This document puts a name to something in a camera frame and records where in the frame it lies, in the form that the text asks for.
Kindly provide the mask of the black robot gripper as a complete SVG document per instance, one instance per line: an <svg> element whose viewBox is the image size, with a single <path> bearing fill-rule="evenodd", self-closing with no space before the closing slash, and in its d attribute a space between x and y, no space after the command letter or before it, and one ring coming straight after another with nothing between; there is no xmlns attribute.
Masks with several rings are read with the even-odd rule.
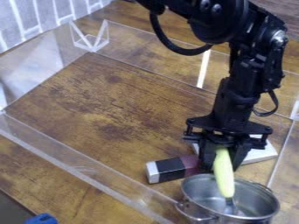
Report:
<svg viewBox="0 0 299 224"><path fill-rule="evenodd" d="M212 171L216 144L232 148L231 163L235 171L251 149L266 148L267 136L273 134L269 126L249 120L259 96L244 97L234 87L230 78L224 78L219 84L210 114L188 118L186 121L183 139L199 144L200 168L206 172Z"/></svg>

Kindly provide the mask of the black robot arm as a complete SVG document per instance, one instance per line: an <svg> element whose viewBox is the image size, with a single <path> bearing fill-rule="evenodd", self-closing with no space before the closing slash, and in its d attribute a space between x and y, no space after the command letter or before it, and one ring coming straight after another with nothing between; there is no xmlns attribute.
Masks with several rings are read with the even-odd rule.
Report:
<svg viewBox="0 0 299 224"><path fill-rule="evenodd" d="M277 98L285 78L285 21L249 0L136 0L150 11L154 32L163 45L175 53L194 56L212 46L228 43L230 76L223 78L208 115L186 121L184 139L200 147L200 167L208 171L216 160L216 148L228 149L232 167L238 168L254 149L263 150L273 129L251 122L253 115L270 116L255 110L261 95ZM159 16L172 11L187 20L204 46L186 49L166 36Z"/></svg>

